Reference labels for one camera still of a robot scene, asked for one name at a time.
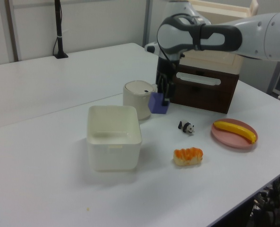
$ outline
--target blue block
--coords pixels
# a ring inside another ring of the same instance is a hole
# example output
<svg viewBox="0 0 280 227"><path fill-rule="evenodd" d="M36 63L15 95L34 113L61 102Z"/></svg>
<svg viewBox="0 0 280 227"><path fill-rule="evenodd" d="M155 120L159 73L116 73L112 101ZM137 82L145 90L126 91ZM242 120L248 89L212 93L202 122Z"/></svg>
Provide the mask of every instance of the blue block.
<svg viewBox="0 0 280 227"><path fill-rule="evenodd" d="M152 92L150 95L148 107L152 114L166 114L169 103L166 106L162 105L163 93Z"/></svg>

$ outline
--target panda figurine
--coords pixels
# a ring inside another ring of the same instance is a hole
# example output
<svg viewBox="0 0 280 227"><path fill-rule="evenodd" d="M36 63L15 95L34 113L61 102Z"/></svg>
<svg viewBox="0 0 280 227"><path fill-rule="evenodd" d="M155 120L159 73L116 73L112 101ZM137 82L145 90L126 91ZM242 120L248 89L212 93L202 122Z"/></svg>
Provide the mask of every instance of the panda figurine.
<svg viewBox="0 0 280 227"><path fill-rule="evenodd" d="M190 124L188 121L186 120L181 120L178 124L178 129L183 130L183 132L189 132L189 133L193 133L195 132L194 130L194 125Z"/></svg>

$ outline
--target dark brown wooden box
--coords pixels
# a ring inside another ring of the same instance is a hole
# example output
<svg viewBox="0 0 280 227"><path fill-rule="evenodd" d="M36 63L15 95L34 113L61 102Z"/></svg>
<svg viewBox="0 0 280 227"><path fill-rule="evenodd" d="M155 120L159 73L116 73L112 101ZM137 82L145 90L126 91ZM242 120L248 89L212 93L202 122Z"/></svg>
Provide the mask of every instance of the dark brown wooden box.
<svg viewBox="0 0 280 227"><path fill-rule="evenodd" d="M172 103L224 114L228 112L239 75L204 70L185 65L180 65L178 71L220 79L221 84L214 86L205 85L181 80L174 76L173 82L176 84L176 90L174 97L171 99Z"/></svg>

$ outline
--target white table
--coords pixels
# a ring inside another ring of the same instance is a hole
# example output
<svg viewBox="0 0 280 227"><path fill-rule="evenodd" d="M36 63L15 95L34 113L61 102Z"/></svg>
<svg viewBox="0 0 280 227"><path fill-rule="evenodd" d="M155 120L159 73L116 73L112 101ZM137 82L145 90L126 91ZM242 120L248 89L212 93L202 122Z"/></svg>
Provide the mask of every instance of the white table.
<svg viewBox="0 0 280 227"><path fill-rule="evenodd" d="M133 80L154 83L157 62L125 44L0 65L0 126L120 94Z"/></svg>
<svg viewBox="0 0 280 227"><path fill-rule="evenodd" d="M135 171L95 172L88 108L121 104L119 94L0 127L0 226L204 227L280 175L280 101L240 81L228 114L170 104L166 115L140 121ZM257 145L237 150L217 142L211 124L224 117L254 127ZM193 136L178 129L181 119L193 122ZM188 147L203 150L202 164L176 167L173 150Z"/></svg>

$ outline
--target white lid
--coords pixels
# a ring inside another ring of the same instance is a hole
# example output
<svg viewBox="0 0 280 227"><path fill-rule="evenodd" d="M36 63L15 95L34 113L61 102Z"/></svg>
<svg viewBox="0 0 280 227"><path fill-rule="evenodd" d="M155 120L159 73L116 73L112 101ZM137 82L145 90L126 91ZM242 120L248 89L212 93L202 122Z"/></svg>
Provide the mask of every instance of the white lid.
<svg viewBox="0 0 280 227"><path fill-rule="evenodd" d="M154 88L152 85L150 85L149 83L147 83L145 81L141 81L141 80L129 82L125 85L125 87L130 92L132 92L134 94L140 94L140 95L147 94L147 93L154 91Z"/></svg>

